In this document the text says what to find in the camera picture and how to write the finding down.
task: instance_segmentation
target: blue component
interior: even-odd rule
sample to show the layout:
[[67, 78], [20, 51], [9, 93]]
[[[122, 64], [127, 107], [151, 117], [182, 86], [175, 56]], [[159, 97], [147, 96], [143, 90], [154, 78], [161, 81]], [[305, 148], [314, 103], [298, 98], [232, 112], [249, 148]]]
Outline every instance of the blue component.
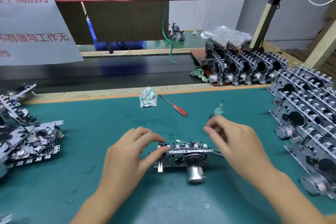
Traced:
[[[104, 43], [104, 42], [97, 42], [97, 38], [96, 38], [96, 35], [95, 35], [94, 31], [93, 31], [93, 28], [92, 28], [92, 25], [91, 25], [91, 22], [90, 22], [89, 18], [86, 18], [86, 21], [87, 21], [87, 24], [89, 25], [89, 29], [90, 29], [90, 32], [91, 32], [91, 35], [92, 35], [92, 38], [93, 38], [94, 48], [96, 50], [107, 50], [106, 43]], [[125, 43], [128, 48], [133, 49], [133, 50], [134, 49], [141, 49], [141, 48], [145, 47], [145, 41], [124, 41], [123, 43]], [[121, 47], [124, 46], [121, 42], [118, 42], [118, 44]], [[112, 48], [114, 50], [126, 50], [127, 49], [127, 47], [120, 48], [117, 45], [117, 42], [110, 42], [110, 45], [112, 46]]]

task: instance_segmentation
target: green work mat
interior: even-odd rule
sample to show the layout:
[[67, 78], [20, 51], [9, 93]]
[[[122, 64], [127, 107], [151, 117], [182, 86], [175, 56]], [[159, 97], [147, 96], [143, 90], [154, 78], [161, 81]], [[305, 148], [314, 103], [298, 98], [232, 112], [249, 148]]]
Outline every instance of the green work mat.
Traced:
[[[276, 168], [287, 173], [323, 214], [335, 213], [335, 201], [313, 197], [301, 188], [298, 179], [306, 173], [274, 133], [277, 122], [268, 113], [273, 105], [266, 89], [165, 97], [188, 116], [183, 117], [161, 98], [157, 107], [143, 109], [137, 97], [29, 106], [41, 122], [64, 120], [65, 137], [59, 141], [61, 150], [55, 158], [14, 168], [0, 180], [0, 216], [13, 213], [14, 220], [34, 224], [69, 223], [97, 188], [107, 148], [126, 131], [143, 126], [167, 142], [202, 141], [211, 147], [214, 144], [203, 126], [222, 100], [224, 116], [254, 128]], [[155, 143], [149, 145], [143, 157], [155, 148]], [[267, 201], [222, 157], [210, 155], [204, 174], [204, 184], [191, 185], [184, 168], [166, 168], [163, 173], [149, 169], [111, 223], [280, 223]]]

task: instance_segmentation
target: sign paper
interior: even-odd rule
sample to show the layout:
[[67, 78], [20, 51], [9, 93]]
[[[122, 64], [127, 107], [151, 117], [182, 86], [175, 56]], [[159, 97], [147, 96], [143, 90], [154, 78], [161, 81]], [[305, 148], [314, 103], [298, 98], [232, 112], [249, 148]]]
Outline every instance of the sign paper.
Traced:
[[55, 0], [0, 0], [0, 66], [82, 60]]

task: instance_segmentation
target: green patterned rag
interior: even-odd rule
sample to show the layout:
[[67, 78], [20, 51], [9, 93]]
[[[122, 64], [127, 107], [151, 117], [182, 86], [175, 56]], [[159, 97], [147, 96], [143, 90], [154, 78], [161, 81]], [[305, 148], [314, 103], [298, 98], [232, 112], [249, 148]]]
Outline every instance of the green patterned rag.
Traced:
[[201, 78], [204, 82], [209, 82], [209, 79], [205, 77], [204, 71], [201, 67], [196, 67], [193, 71], [191, 71], [190, 75], [197, 76], [198, 78]]

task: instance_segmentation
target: right hand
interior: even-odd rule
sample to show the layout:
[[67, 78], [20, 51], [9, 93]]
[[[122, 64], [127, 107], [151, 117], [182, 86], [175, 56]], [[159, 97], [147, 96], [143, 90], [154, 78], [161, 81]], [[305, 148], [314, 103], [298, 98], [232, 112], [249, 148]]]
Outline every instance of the right hand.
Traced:
[[251, 127], [217, 115], [204, 130], [234, 170], [251, 184], [256, 186], [269, 172], [277, 171]]

